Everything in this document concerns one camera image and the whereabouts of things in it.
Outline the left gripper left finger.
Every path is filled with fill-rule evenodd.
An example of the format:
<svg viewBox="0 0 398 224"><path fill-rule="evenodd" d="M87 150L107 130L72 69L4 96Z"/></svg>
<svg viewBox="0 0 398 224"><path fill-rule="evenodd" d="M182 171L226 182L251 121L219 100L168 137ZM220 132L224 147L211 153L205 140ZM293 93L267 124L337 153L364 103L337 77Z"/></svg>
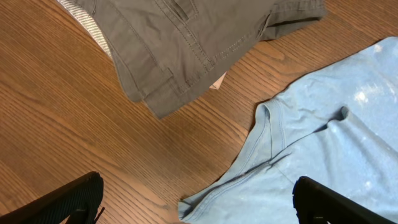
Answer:
<svg viewBox="0 0 398 224"><path fill-rule="evenodd" d="M104 212L104 208L100 207L103 193L103 178L97 172L89 172L43 197L1 216L1 223L95 224Z"/></svg>

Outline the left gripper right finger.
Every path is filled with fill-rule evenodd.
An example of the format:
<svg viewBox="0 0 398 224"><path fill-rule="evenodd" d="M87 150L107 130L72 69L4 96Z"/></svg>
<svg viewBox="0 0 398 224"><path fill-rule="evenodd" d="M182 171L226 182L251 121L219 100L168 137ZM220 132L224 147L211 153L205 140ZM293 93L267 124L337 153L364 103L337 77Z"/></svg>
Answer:
<svg viewBox="0 0 398 224"><path fill-rule="evenodd" d="M395 224L306 176L292 194L300 224Z"/></svg>

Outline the light blue printed t-shirt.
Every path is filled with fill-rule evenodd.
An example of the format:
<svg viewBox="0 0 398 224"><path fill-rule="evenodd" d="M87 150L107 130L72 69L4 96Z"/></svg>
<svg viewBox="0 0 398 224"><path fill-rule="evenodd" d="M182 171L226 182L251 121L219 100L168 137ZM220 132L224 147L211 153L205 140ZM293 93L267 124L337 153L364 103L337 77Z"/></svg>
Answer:
<svg viewBox="0 0 398 224"><path fill-rule="evenodd" d="M397 221L397 38L294 81L261 103L231 167L178 203L187 223L297 223L307 176Z"/></svg>

